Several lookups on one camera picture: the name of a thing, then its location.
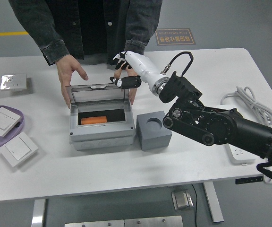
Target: hand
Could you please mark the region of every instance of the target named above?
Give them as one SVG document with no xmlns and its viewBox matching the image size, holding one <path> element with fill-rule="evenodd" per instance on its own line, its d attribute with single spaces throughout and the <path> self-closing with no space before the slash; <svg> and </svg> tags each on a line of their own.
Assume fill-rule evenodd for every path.
<svg viewBox="0 0 272 227">
<path fill-rule="evenodd" d="M 88 80 L 87 73 L 83 70 L 78 60 L 76 60 L 72 55 L 66 55 L 56 62 L 57 73 L 59 75 L 61 94 L 65 99 L 65 102 L 70 108 L 70 98 L 66 90 L 66 86 L 70 86 L 72 73 L 77 71 L 80 77 L 84 80 Z"/>
<path fill-rule="evenodd" d="M 123 70 L 127 71 L 127 75 L 128 76 L 137 76 L 138 74 L 134 71 L 134 69 L 132 67 L 130 67 L 129 65 L 125 65 L 125 67 L 123 67 L 125 63 L 123 63 L 121 65 L 121 67 L 119 67 L 119 69 L 116 69 L 115 72 L 114 72 L 114 77 L 115 78 L 120 78 L 121 76 L 121 72 Z M 131 105 L 133 105 L 134 103 L 134 100 L 135 100 L 135 96 L 136 96 L 136 91 L 137 91 L 137 88 L 131 88 L 129 93 L 128 93 L 128 98 L 131 102 Z"/>
</svg>

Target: table leg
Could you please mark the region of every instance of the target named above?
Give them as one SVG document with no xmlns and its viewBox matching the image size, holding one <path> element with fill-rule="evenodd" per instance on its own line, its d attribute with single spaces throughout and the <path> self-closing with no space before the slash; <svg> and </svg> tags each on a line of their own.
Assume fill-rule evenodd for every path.
<svg viewBox="0 0 272 227">
<path fill-rule="evenodd" d="M 207 197 L 208 205 L 210 207 L 210 211 L 212 214 L 213 222 L 223 222 L 223 215 L 221 212 L 220 204 L 218 201 L 218 197 L 215 191 L 215 187 L 212 181 L 204 182 L 205 194 Z"/>
<path fill-rule="evenodd" d="M 34 201 L 31 227 L 43 227 L 46 199 Z"/>
</svg>

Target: clear lid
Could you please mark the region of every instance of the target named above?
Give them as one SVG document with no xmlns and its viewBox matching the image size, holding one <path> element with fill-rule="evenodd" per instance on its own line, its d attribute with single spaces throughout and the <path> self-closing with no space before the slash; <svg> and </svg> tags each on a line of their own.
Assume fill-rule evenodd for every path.
<svg viewBox="0 0 272 227">
<path fill-rule="evenodd" d="M 66 89 L 72 104 L 128 99 L 128 89 L 122 90 L 114 84 L 67 86 Z"/>
</svg>

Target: gray cube with hole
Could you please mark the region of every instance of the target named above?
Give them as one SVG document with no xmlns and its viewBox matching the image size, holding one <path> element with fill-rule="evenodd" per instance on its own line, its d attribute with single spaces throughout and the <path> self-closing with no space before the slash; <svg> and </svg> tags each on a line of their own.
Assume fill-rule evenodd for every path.
<svg viewBox="0 0 272 227">
<path fill-rule="evenodd" d="M 142 151 L 169 145 L 172 132 L 163 126 L 164 116 L 164 111 L 137 115 L 136 133 Z"/>
</svg>

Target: black cable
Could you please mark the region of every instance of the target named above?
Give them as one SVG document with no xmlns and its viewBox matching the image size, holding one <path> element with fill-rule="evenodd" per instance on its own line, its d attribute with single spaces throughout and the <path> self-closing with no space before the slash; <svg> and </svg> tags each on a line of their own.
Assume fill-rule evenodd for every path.
<svg viewBox="0 0 272 227">
<path fill-rule="evenodd" d="M 189 68 L 189 67 L 191 66 L 191 64 L 193 63 L 194 57 L 193 57 L 192 53 L 189 52 L 189 51 L 183 51 L 183 52 L 177 54 L 177 55 L 169 62 L 169 65 L 171 65 L 171 64 L 172 64 L 179 56 L 181 56 L 181 55 L 183 55 L 183 54 L 188 54 L 189 57 L 190 57 L 190 59 L 191 59 L 191 61 L 187 64 L 187 66 L 186 66 L 186 68 L 183 70 L 181 76 L 183 76 L 183 75 L 186 73 L 186 71 L 188 70 L 188 68 Z"/>
<path fill-rule="evenodd" d="M 196 189 L 195 189 L 195 187 L 194 187 L 194 185 L 192 184 L 192 186 L 193 186 L 193 189 L 194 189 L 194 191 L 195 191 L 195 195 L 196 195 L 196 207 L 195 207 L 195 227 L 197 227 L 197 201 L 198 201 L 198 196 L 197 196 L 197 192 L 196 192 Z"/>
</svg>

